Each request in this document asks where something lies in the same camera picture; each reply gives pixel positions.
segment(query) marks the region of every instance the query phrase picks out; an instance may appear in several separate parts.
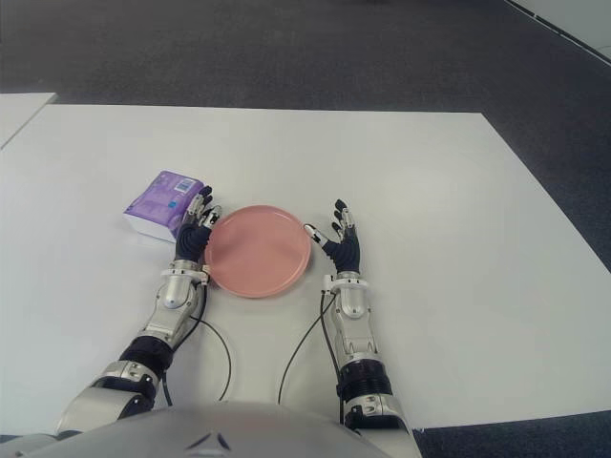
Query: pink plate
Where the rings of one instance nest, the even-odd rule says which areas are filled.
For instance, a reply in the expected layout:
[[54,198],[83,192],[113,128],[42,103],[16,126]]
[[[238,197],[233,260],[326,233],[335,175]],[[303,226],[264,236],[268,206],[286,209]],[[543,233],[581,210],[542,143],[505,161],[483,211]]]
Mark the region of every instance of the pink plate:
[[310,250],[298,219],[280,208],[254,205],[217,223],[205,259],[221,288],[245,298],[264,298],[301,277]]

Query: white table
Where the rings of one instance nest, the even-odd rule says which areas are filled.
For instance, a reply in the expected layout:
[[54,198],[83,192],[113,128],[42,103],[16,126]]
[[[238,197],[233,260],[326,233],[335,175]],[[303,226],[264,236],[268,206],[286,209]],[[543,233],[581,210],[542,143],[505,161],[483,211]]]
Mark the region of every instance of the white table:
[[[152,311],[173,246],[121,212],[162,169],[203,178],[225,213],[268,203],[326,230],[332,202],[350,205],[412,427],[611,408],[609,272],[482,115],[62,105],[0,167],[4,433],[51,431]],[[314,249],[279,297],[211,291],[206,318],[235,362],[230,400],[274,402],[331,270]],[[216,399],[226,365],[213,335],[175,361],[176,404]],[[285,404],[335,417],[333,379],[317,329]]]
[[0,94],[0,149],[54,99],[53,93]]

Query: dark floor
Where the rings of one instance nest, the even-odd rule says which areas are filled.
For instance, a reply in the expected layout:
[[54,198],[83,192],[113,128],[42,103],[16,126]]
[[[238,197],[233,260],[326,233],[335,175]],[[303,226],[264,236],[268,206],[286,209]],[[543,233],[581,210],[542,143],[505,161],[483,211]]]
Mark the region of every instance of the dark floor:
[[[60,103],[482,112],[611,267],[611,67],[502,0],[0,7],[2,92],[56,92]],[[418,438],[425,457],[611,456],[608,436],[602,454],[581,454],[609,431],[611,414],[596,415],[568,419],[566,430],[509,424]]]

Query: purple packaging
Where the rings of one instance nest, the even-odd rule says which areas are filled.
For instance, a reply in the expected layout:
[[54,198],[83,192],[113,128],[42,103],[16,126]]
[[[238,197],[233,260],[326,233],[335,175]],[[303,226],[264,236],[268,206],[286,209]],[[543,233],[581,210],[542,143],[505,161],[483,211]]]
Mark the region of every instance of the purple packaging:
[[197,179],[164,170],[123,216],[141,234],[176,241],[182,216],[202,188],[203,183]]

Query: robot forearm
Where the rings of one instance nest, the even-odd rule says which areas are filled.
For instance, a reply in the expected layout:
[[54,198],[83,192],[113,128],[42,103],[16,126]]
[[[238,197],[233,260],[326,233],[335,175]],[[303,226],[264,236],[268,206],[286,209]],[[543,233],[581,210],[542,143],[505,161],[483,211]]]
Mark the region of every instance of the robot forearm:
[[201,305],[208,275],[191,260],[175,260],[162,273],[155,311],[118,361],[110,363],[68,406],[57,428],[85,431],[153,408],[163,372]]
[[407,429],[371,331],[367,288],[357,272],[340,272],[336,279],[325,277],[325,290],[336,295],[332,317],[340,366],[338,395],[346,403],[345,424],[352,429]]

